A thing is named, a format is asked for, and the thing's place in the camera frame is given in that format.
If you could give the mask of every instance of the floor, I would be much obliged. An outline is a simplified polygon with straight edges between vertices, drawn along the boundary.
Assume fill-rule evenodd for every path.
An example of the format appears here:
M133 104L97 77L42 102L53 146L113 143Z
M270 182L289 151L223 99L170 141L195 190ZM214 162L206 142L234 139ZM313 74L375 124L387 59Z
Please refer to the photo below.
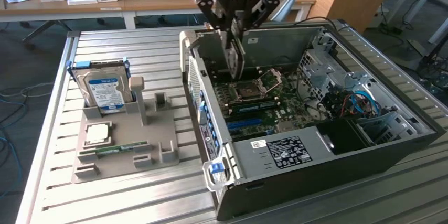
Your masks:
M385 0L383 7L390 8L395 0ZM402 7L401 14L406 11L413 0L407 0ZM139 18L138 28L154 26L179 26L191 24L191 17L189 21L183 15L173 15L165 18L165 22L158 22L158 17ZM437 30L439 24L448 18L448 12L443 7L431 3L426 3L422 11L411 22L414 30L403 30L401 38L414 39L423 46L426 39ZM30 22L31 27L37 27L41 22ZM73 30L105 30L105 29L123 29L123 21L119 18L105 19L105 25L97 24L94 19L69 20L66 24ZM5 23L0 23L0 30L5 27ZM2 63L0 64L0 90L10 87L27 87L37 83L50 82L54 79L55 68L59 62L59 54L63 48L65 31L61 27L53 26L38 37L33 39L35 49L27 51L22 47L21 38L30 32L30 29L19 27L18 23L9 23L6 29L0 31L0 57ZM381 34L377 30L369 29L363 33L365 37L371 41L378 49L383 49L395 45L398 40ZM448 52L448 46L442 48L441 55ZM393 47L386 51L390 56L407 56L414 54L409 50L406 44ZM35 89L31 94L45 93L50 90L50 86ZM17 92L19 89L6 90L7 92ZM442 101L448 101L443 93L435 94ZM18 96L7 101L22 102L23 97ZM0 198L0 223L13 223L19 206L22 196L23 184L26 175L30 169L33 159L34 147L38 140L39 128L43 122L45 110L49 96L39 98L27 98L26 100L26 114L23 118L5 128L6 138L13 142L18 154L18 159L22 167L22 179L19 186L2 198ZM17 108L17 105L0 103L0 120ZM0 162L5 158L5 151L0 152ZM15 182L17 166L13 158L9 157L7 162L0 167L0 195L2 191Z

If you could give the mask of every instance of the hard drive label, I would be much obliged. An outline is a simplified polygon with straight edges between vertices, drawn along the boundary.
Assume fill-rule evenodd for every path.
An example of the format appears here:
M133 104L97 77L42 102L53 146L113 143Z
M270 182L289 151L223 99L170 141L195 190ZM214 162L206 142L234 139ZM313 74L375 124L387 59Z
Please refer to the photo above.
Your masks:
M123 106L122 94L117 90L118 79L89 80L95 105L103 110L115 110Z
M275 166L282 169L311 161L310 155L297 136L266 142Z

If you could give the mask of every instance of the robotic arm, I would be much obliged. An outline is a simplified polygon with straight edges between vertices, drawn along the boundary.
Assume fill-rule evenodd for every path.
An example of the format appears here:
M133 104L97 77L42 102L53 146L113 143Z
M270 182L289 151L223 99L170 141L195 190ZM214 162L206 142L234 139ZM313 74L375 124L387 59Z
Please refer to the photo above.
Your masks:
M278 5L278 0L195 0L213 29L221 36L225 60L233 79L243 68L243 31L257 28Z

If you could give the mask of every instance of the motherboard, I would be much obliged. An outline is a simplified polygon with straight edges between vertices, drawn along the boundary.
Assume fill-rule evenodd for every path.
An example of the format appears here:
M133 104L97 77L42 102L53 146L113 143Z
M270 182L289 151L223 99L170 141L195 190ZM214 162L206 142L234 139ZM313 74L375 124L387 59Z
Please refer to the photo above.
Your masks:
M213 83L233 141L301 129L319 118L297 94L297 76L273 68L259 74L257 79Z

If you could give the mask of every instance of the hard drive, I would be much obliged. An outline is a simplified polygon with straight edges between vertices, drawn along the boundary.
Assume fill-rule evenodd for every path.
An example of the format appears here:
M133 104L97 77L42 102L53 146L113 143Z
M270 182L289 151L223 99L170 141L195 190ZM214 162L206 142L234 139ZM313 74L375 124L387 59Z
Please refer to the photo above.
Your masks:
M121 112L123 104L134 100L129 89L129 62L123 59L110 62L66 62L81 91L85 106L97 106L102 114Z

